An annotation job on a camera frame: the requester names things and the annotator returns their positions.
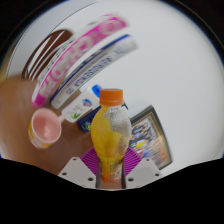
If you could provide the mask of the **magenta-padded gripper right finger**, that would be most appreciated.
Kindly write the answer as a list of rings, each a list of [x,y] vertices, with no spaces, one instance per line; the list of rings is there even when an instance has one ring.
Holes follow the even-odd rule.
[[[150,158],[142,158],[128,148],[123,159],[122,188],[143,187],[162,178],[160,170]]]

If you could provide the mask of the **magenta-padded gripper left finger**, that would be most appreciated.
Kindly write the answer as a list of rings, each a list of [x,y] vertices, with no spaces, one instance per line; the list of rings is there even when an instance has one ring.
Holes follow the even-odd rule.
[[[81,157],[72,157],[58,174],[59,177],[84,188],[100,187],[100,168],[94,148]]]

